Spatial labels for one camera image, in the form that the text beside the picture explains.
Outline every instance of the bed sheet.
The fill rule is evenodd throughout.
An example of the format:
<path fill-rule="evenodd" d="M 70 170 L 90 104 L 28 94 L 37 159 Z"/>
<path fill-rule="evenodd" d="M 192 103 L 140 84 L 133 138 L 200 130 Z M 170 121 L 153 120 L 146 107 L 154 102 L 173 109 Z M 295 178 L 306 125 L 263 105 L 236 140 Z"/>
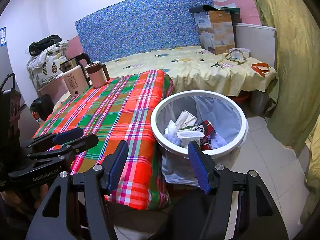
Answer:
<path fill-rule="evenodd" d="M 142 73 L 151 69 L 166 72 L 174 84 L 174 93 L 187 90 L 208 90 L 226 96 L 238 96 L 241 90 L 265 91 L 276 76 L 270 68 L 265 77 L 251 69 L 259 60 L 249 57 L 237 65 L 225 58 L 226 54 L 214 55 L 200 46 L 155 50 L 105 62 L 110 77 Z M 229 63 L 232 67 L 213 66 Z"/>
<path fill-rule="evenodd" d="M 110 79 L 99 89 L 90 88 L 77 97 L 67 98 L 35 136 L 75 127 L 81 127 L 84 135 L 98 136 L 97 146 L 76 156 L 72 174 L 102 163 L 119 141 L 127 141 L 129 155 L 118 188 L 106 199 L 140 210 L 162 208 L 169 196 L 150 121 L 153 109 L 171 95 L 172 89 L 172 80 L 159 70 Z"/>

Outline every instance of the yellow bed sheet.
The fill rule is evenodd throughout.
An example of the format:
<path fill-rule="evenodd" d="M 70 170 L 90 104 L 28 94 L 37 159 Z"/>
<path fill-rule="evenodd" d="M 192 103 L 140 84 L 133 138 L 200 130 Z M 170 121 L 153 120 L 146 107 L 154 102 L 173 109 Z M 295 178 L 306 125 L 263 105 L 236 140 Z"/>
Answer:
<path fill-rule="evenodd" d="M 162 69 L 173 80 L 175 93 L 187 90 L 208 90 L 226 96 L 237 96 L 241 90 L 265 91 L 276 77 L 276 70 L 262 77 L 251 69 L 259 60 L 249 57 L 237 65 L 225 58 L 226 54 L 214 55 L 200 46 L 180 47 L 139 53 L 106 62 L 110 78 Z M 213 66 L 228 63 L 233 66 Z"/>

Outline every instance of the silver screw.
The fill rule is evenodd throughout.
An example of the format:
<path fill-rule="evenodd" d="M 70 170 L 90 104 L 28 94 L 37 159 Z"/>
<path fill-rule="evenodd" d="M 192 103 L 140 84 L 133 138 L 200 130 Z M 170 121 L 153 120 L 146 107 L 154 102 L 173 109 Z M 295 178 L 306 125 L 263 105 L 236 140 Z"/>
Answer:
<path fill-rule="evenodd" d="M 68 175 L 68 173 L 67 173 L 66 171 L 63 171 L 63 172 L 60 173 L 59 176 L 60 176 L 61 178 L 64 178 L 64 177 L 66 177 L 67 175 Z"/>
<path fill-rule="evenodd" d="M 249 171 L 251 177 L 257 177 L 258 173 L 256 171 Z"/>
<path fill-rule="evenodd" d="M 216 164 L 215 168 L 218 171 L 222 171 L 224 169 L 224 166 L 222 164 Z"/>
<path fill-rule="evenodd" d="M 100 164 L 97 164 L 97 165 L 93 166 L 93 170 L 95 170 L 95 171 L 99 171 L 101 169 L 102 169 L 102 166 Z"/>

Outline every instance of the blue patterned board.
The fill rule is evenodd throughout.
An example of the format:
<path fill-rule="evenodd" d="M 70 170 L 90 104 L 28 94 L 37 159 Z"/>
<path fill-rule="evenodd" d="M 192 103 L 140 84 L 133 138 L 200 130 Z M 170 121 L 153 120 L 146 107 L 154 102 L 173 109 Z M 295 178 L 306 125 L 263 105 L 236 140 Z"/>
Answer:
<path fill-rule="evenodd" d="M 126 0 L 75 22 L 84 52 L 92 61 L 136 53 L 199 46 L 189 8 L 213 0 Z"/>

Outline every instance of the white wall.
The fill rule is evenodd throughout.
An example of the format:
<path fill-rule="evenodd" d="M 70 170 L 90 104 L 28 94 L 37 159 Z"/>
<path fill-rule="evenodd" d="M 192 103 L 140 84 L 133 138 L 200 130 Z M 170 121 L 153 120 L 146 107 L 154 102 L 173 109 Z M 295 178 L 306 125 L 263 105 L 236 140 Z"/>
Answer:
<path fill-rule="evenodd" d="M 39 0 L 11 0 L 0 17 L 0 27 L 6 27 L 11 67 L 28 106 L 38 95 L 26 68 L 30 55 L 25 51 L 31 42 L 43 38 L 39 19 Z"/>
<path fill-rule="evenodd" d="M 0 17 L 7 28 L 7 46 L 17 84 L 28 106 L 38 97 L 29 78 L 25 50 L 49 35 L 63 40 L 77 36 L 74 22 L 124 0 L 11 0 Z"/>

